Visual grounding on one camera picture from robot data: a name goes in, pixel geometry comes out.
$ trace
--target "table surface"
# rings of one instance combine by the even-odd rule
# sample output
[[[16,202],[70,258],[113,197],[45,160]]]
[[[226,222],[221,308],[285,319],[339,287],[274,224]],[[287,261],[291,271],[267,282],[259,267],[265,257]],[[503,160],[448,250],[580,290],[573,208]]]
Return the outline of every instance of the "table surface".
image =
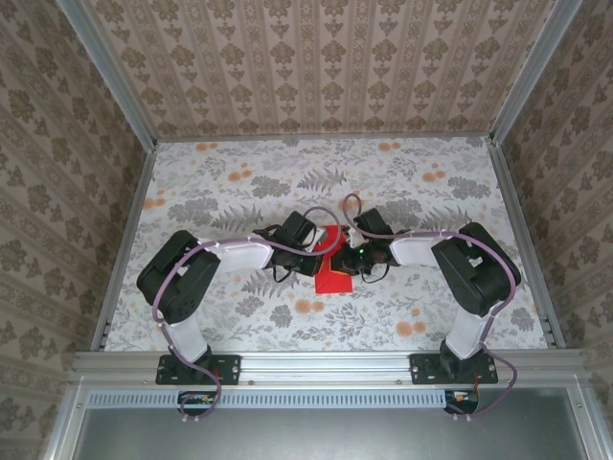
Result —
[[[173,232],[187,229],[202,241],[246,236],[314,205],[342,218],[350,192],[395,231],[478,221],[526,278],[484,139],[161,144],[105,350],[166,350],[136,278]],[[323,213],[309,218],[333,223]],[[196,314],[218,351],[396,351],[438,349],[457,308],[441,272],[414,265],[371,285],[354,278],[352,293],[333,295],[316,294],[314,280],[302,276],[277,284],[270,270],[223,274]],[[546,347],[525,282],[488,346]]]

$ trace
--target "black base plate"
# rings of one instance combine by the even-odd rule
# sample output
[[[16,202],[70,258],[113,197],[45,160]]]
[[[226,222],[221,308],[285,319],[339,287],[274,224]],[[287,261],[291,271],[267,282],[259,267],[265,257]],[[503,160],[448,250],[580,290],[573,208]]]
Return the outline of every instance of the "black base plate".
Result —
[[[414,385],[474,384],[475,374],[479,379],[479,384],[498,383],[494,359],[485,353],[474,356],[471,362],[471,373],[455,380],[452,380],[441,366],[441,354],[439,353],[413,354],[409,356],[409,362],[411,363],[411,378]],[[493,371],[489,370],[490,365],[494,365]]]
[[[209,371],[219,378],[222,385],[238,385],[240,377],[239,355],[212,355]],[[158,385],[209,385],[207,376],[185,366],[174,355],[163,355],[157,367],[155,382]]]
[[[457,401],[454,397],[454,391],[445,391],[444,400],[447,402],[447,407],[443,410],[447,414],[472,414],[477,410],[479,405],[479,393],[476,391],[466,391],[468,398],[463,401]]]

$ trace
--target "white arm segment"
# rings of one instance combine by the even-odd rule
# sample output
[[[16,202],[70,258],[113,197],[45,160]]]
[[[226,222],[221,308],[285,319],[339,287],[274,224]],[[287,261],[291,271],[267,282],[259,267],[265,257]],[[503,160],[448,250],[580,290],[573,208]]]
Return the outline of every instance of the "white arm segment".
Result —
[[[167,331],[174,347],[189,362],[199,359],[209,348],[195,314],[180,323],[167,325]]]
[[[219,257],[219,267],[216,274],[235,270],[264,268],[272,257],[273,248],[258,242],[232,242],[219,246],[207,247],[207,251]]]
[[[432,253],[432,246],[444,238],[399,238],[390,244],[390,250],[398,265],[439,266]]]
[[[489,320],[489,314],[483,318],[458,308],[451,332],[447,334],[445,344],[459,359],[468,359],[481,350],[481,334]]]
[[[219,273],[235,270],[264,268],[272,257],[273,248],[258,242],[234,242],[206,248],[219,257]],[[208,344],[202,336],[195,314],[167,328],[177,351],[189,362],[198,360],[207,352]]]
[[[392,255],[399,265],[439,266],[432,246],[443,238],[405,238],[390,244]],[[489,315],[481,317],[458,307],[453,328],[445,339],[445,344],[459,359],[468,359],[481,350],[481,334],[488,323]]]

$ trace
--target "metal bracket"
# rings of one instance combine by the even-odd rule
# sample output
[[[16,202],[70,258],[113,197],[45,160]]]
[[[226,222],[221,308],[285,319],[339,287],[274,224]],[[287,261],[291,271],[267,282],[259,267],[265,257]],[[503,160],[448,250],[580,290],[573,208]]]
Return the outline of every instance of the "metal bracket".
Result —
[[[451,379],[441,366],[441,354],[414,354],[409,356],[411,363],[411,379],[414,385],[432,384],[472,384],[478,379],[479,384],[498,383],[496,365],[491,356],[475,355],[471,360],[473,373],[464,374],[457,379]]]
[[[209,370],[219,378],[222,385],[238,385],[240,377],[239,355],[212,355]],[[213,385],[204,375],[195,376],[195,371],[187,368],[174,355],[160,356],[155,383],[158,385]]]

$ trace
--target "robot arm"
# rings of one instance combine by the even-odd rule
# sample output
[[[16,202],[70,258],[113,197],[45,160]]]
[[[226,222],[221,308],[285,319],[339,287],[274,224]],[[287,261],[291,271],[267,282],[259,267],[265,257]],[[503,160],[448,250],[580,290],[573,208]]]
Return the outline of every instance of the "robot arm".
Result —
[[[273,249],[266,242],[311,252],[325,231],[294,212],[284,225],[257,230],[252,237],[238,241],[223,241],[194,254],[177,272],[160,299],[158,310],[163,315],[164,331],[170,337],[173,352],[188,362],[207,368],[211,349],[202,336],[195,311],[200,306],[213,277],[243,269],[263,269],[283,266],[288,272],[314,275],[319,271],[321,257],[298,256],[283,249]],[[139,275],[136,285],[153,305],[163,282],[179,260],[200,245],[191,233],[174,233]]]
[[[360,229],[372,234],[393,235],[376,209],[354,221]],[[272,230],[272,227],[257,230],[253,241],[217,243],[194,254],[188,259],[185,271],[174,275],[168,284],[159,302],[159,311],[176,352],[188,362],[206,368],[211,355],[193,313],[217,273],[277,266],[309,276],[319,271],[321,257],[298,256],[273,249],[267,242],[312,251],[315,243],[324,237],[323,230],[296,212]],[[480,224],[471,222],[460,233],[486,244],[502,257],[511,269],[515,284],[519,284],[517,267]],[[189,232],[176,232],[143,270],[137,286],[151,305],[177,262],[198,245],[199,241]],[[331,259],[332,269],[350,275],[370,274],[375,264],[432,265],[441,269],[460,305],[453,328],[441,346],[441,364],[452,380],[470,372],[470,359],[481,351],[482,334],[492,309],[509,296],[511,287],[505,270],[487,252],[458,238],[366,239],[359,244],[350,238]]]
[[[376,209],[359,215],[357,227],[370,234],[394,235]],[[517,266],[479,223],[471,222],[459,234],[484,243],[509,267],[515,285],[521,282]],[[355,275],[370,274],[374,264],[431,265],[441,269],[459,304],[453,327],[441,345],[441,362],[454,380],[470,372],[469,360],[482,350],[483,333],[490,315],[511,292],[505,269],[483,248],[460,238],[368,239],[360,245],[345,244],[332,257],[334,269]]]

